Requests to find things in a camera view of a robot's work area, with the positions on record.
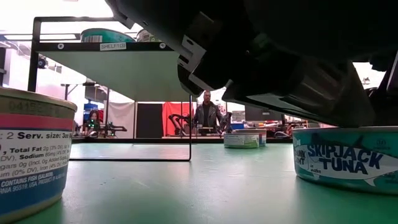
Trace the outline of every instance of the table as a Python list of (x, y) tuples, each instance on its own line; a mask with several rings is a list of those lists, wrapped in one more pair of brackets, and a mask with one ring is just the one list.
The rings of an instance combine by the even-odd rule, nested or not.
[[(154, 147), (165, 151), (163, 145), (148, 151)], [(90, 144), (77, 144), (72, 152), (89, 149)], [(192, 150), (191, 163), (70, 162), (62, 200), (18, 223), (397, 223), (398, 197), (296, 177), (291, 144), (264, 149), (197, 144)]]

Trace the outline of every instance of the fish illustration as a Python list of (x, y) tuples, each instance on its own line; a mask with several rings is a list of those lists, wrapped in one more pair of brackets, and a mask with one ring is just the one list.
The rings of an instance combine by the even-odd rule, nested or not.
[(361, 135), (352, 144), (323, 139), (319, 134), (311, 136), (310, 144), (294, 141), (295, 163), (313, 174), (336, 179), (364, 180), (375, 186), (374, 179), (398, 170), (398, 159), (363, 146)]

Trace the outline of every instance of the black metal frame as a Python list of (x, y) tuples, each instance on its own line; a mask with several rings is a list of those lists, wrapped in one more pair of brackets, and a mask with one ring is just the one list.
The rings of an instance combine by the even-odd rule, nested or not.
[[(42, 51), (59, 51), (58, 43), (40, 43), (40, 32), (41, 25), (43, 22), (112, 22), (115, 21), (113, 18), (91, 18), (91, 17), (36, 17), (33, 21), (33, 31), (32, 31), (32, 47), (30, 53), (30, 65), (29, 65), (29, 79), (28, 79), (28, 91), (36, 92), (37, 85), (37, 69), (39, 61), (39, 52)], [(72, 51), (98, 51), (100, 43), (66, 43), (65, 48), (62, 50), (72, 50)], [(171, 51), (170, 47), (165, 47), (164, 49), (159, 48), (159, 43), (127, 43), (126, 50), (136, 50), (136, 51)], [(189, 96), (190, 111), (190, 133), (189, 133), (189, 157), (188, 159), (97, 159), (97, 158), (85, 158), (85, 159), (70, 159), (71, 161), (140, 161), (140, 162), (189, 162), (192, 158), (192, 124), (191, 124), (191, 111), (192, 111), (192, 97)], [(115, 139), (107, 139), (107, 141), (102, 141), (102, 139), (96, 139), (95, 142), (115, 142)], [(161, 143), (160, 139), (120, 139), (122, 142), (130, 143)]]

